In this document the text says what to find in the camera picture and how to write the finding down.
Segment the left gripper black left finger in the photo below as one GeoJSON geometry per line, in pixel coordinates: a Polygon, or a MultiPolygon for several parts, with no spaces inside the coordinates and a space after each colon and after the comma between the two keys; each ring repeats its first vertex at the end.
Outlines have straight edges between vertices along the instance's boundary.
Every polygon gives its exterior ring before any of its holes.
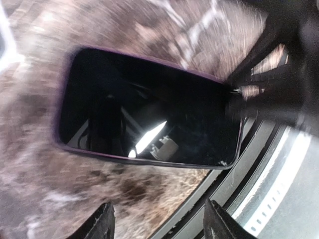
{"type": "Polygon", "coordinates": [[[111,202],[104,202],[71,235],[71,239],[113,239],[114,234],[114,207],[111,202]]]}

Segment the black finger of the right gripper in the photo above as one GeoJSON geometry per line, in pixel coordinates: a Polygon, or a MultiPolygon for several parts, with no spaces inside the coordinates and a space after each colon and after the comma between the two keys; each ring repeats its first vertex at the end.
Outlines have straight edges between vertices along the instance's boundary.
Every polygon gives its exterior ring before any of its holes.
{"type": "Polygon", "coordinates": [[[257,91],[255,96],[230,100],[226,109],[230,117],[256,117],[318,134],[319,16],[268,16],[262,34],[227,83],[257,91]],[[248,72],[279,44],[288,49],[288,63],[249,76],[248,72]]]}

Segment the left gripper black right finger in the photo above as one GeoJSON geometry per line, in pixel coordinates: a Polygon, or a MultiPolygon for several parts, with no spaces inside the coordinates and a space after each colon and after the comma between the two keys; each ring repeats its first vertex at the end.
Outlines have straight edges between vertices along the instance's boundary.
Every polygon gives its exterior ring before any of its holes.
{"type": "Polygon", "coordinates": [[[206,239],[251,239],[215,200],[207,199],[204,206],[203,231],[206,239]]]}

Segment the black front rail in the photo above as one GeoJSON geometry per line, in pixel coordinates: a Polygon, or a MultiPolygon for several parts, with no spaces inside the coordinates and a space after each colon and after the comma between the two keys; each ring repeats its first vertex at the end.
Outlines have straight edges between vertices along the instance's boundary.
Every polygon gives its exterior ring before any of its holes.
{"type": "Polygon", "coordinates": [[[205,200],[260,239],[319,236],[319,140],[269,122],[245,122],[240,158],[212,170],[154,239],[201,239],[205,200]]]}

